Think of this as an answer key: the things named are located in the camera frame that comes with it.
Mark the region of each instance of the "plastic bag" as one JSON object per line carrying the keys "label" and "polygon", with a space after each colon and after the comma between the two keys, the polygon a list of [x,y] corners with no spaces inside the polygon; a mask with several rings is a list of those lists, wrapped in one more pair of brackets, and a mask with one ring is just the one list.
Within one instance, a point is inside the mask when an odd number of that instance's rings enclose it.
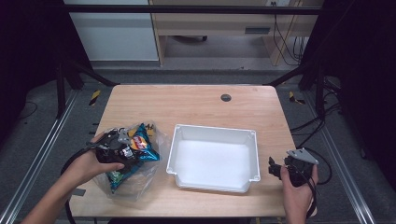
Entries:
{"label": "plastic bag", "polygon": [[112,130],[118,130],[118,141],[128,145],[125,155],[131,156],[133,152],[136,161],[131,162],[127,170],[101,174],[93,180],[110,198],[136,201],[149,188],[163,159],[162,151],[169,147],[169,140],[153,121]]}

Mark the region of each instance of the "human arm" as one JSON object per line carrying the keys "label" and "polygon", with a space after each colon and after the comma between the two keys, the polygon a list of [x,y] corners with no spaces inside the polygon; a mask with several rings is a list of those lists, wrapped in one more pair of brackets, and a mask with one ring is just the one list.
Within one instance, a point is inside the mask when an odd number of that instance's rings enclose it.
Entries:
{"label": "human arm", "polygon": [[[295,188],[290,182],[289,171],[285,166],[280,169],[280,176],[283,183],[283,205],[286,212],[288,224],[305,223],[306,212],[312,202],[312,190],[308,184]],[[318,167],[314,165],[312,169],[312,186],[318,183]]]}
{"label": "human arm", "polygon": [[76,158],[22,223],[54,223],[73,190],[95,176],[123,168],[122,163],[100,163],[93,150]]}

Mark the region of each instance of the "human hand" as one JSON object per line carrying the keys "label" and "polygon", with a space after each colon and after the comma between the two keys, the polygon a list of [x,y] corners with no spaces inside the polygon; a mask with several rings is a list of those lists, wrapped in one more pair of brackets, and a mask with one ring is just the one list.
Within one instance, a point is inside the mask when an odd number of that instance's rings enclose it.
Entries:
{"label": "human hand", "polygon": [[[103,133],[98,134],[91,142],[94,143],[98,141],[102,136]],[[96,159],[95,151],[89,150],[76,158],[66,169],[61,178],[69,182],[72,185],[71,187],[76,188],[101,173],[116,171],[123,167],[124,164],[118,162],[101,163]]]}
{"label": "human hand", "polygon": [[[289,224],[305,223],[306,212],[313,197],[311,188],[308,184],[295,188],[290,182],[289,171],[285,166],[281,167],[280,176],[283,183],[283,205],[286,220]],[[312,179],[309,181],[314,187],[318,183],[318,167],[316,165],[312,169]]]}

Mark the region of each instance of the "black cable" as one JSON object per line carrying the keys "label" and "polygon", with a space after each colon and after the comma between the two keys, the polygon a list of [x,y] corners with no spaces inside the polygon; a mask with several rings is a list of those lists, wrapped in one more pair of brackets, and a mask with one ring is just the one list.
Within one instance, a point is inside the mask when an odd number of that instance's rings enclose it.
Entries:
{"label": "black cable", "polygon": [[299,56],[299,64],[301,64],[301,61],[303,60],[304,56],[304,42],[305,42],[305,36],[301,37],[301,42],[300,42],[300,56]]}
{"label": "black cable", "polygon": [[304,135],[309,135],[311,133],[292,133],[291,135],[293,136],[304,136]]}
{"label": "black cable", "polygon": [[293,43],[293,55],[294,55],[294,58],[297,59],[298,64],[301,64],[301,60],[303,59],[305,37],[304,36],[301,37],[301,40],[300,40],[300,52],[299,53],[295,52],[296,45],[297,45],[297,39],[299,39],[299,37],[295,36],[294,37],[294,43]]}
{"label": "black cable", "polygon": [[[288,62],[286,61],[285,56],[284,56],[283,53],[282,53],[282,50],[280,49],[279,45],[276,43],[276,39],[275,39],[275,32],[276,32],[276,30],[278,30],[278,27],[277,27],[276,14],[275,14],[275,15],[274,15],[273,39],[274,39],[274,43],[275,43],[275,45],[276,45],[276,48],[277,48],[277,50],[279,50],[279,53],[280,53],[280,55],[282,56],[282,59],[283,59],[283,61],[285,62],[285,64],[287,64],[287,65],[298,65],[298,64],[288,63]],[[284,42],[286,48],[288,49],[288,46],[287,46],[287,44],[286,44],[286,42],[285,42],[285,40],[284,40],[284,38],[283,38],[283,35],[280,34],[280,36],[282,37],[282,40],[283,40],[283,42]]]}
{"label": "black cable", "polygon": [[301,148],[303,144],[305,144],[309,139],[311,139],[311,137],[314,136],[314,134],[317,133],[323,127],[324,127],[324,120],[320,122],[318,127],[311,134],[309,134],[309,136],[305,138],[305,140],[299,146],[297,146],[297,148]]}
{"label": "black cable", "polygon": [[[82,154],[88,152],[91,150],[90,148],[86,147],[75,153],[72,157],[67,160],[67,162],[64,164],[64,167],[62,168],[61,175],[67,170],[67,168],[70,166],[70,164],[75,161],[78,157],[80,157]],[[66,201],[64,204],[64,210],[66,211],[67,219],[69,220],[70,224],[76,224],[76,221],[73,218],[72,210],[70,209],[70,199]]]}
{"label": "black cable", "polygon": [[333,91],[340,91],[341,88],[336,86],[335,84],[333,84],[327,77],[324,78],[325,81],[325,85],[327,85],[328,87],[330,87]]}
{"label": "black cable", "polygon": [[318,152],[316,152],[314,149],[309,148],[309,147],[304,147],[304,149],[319,156],[326,163],[327,167],[329,168],[329,176],[327,177],[326,180],[324,180],[322,182],[318,182],[318,185],[325,185],[325,184],[329,183],[329,181],[332,179],[332,167],[330,166],[330,163],[326,159],[324,159],[324,157],[322,155],[320,155]]}
{"label": "black cable", "polygon": [[32,115],[37,111],[38,105],[37,105],[36,103],[27,101],[26,104],[32,104],[32,105],[34,105],[34,106],[35,106],[35,109],[34,109],[32,112],[30,112],[28,115],[25,115],[25,116],[23,116],[23,117],[19,117],[18,119],[26,119],[26,118],[29,118],[30,116],[32,116]]}
{"label": "black cable", "polygon": [[294,169],[297,171],[297,173],[299,173],[300,176],[303,177],[305,183],[308,184],[309,188],[312,191],[312,203],[311,206],[309,207],[308,211],[306,212],[306,218],[309,218],[312,216],[312,214],[314,213],[315,209],[317,208],[317,187],[315,185],[315,182],[313,183],[313,185],[311,184],[311,181],[309,181],[308,179],[306,179],[306,177],[304,176],[303,173],[301,173],[301,171],[295,166],[292,165],[294,167]]}
{"label": "black cable", "polygon": [[[336,103],[336,104],[330,106],[329,108],[327,108],[327,109],[325,110],[325,116],[330,115],[333,111],[339,109],[339,107],[340,107],[340,104],[339,104],[339,103]],[[312,123],[315,123],[316,121],[318,121],[318,120],[320,120],[320,119],[321,119],[321,117],[315,117],[315,118],[309,120],[308,122],[306,122],[306,123],[304,123],[304,124],[302,124],[302,125],[300,125],[300,126],[298,126],[298,127],[295,127],[295,128],[290,129],[290,132],[291,132],[291,133],[298,132],[298,131],[302,130],[303,128],[305,128],[305,127],[311,125]]]}
{"label": "black cable", "polygon": [[324,98],[328,97],[329,95],[335,95],[335,97],[337,97],[337,93],[333,92],[333,91],[329,91],[324,95]]}

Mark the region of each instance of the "black curtain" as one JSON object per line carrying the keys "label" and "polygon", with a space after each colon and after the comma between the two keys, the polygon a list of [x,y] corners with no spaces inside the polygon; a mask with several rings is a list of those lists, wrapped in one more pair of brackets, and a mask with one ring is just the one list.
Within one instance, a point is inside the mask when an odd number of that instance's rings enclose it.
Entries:
{"label": "black curtain", "polygon": [[[27,92],[56,79],[60,63],[74,60],[92,69],[69,14],[48,11],[38,0],[0,2],[0,57],[0,143],[23,109]],[[63,64],[63,71],[72,88],[82,87],[78,70]]]}
{"label": "black curtain", "polygon": [[[352,0],[334,1],[345,5]],[[337,20],[319,17],[304,53],[305,61],[317,60],[325,75],[341,80],[340,99],[346,117],[368,158],[377,161],[396,189],[396,10],[394,1],[356,0],[323,51],[316,49]],[[304,74],[305,79],[316,74]]]}

